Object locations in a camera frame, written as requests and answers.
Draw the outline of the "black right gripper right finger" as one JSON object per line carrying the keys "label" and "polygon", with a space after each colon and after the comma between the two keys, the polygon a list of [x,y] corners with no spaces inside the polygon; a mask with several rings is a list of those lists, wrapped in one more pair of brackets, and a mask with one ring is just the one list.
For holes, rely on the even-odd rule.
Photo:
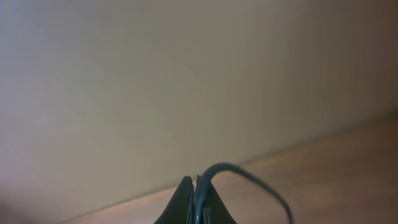
{"label": "black right gripper right finger", "polygon": [[237,224],[216,189],[210,184],[202,210],[202,224]]}

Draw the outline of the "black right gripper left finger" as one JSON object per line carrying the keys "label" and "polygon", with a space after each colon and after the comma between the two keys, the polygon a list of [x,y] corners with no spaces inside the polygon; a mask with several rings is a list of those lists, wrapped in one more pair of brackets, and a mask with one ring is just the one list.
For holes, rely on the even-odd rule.
{"label": "black right gripper left finger", "polygon": [[154,224],[192,224],[193,194],[193,180],[190,176],[185,176]]}

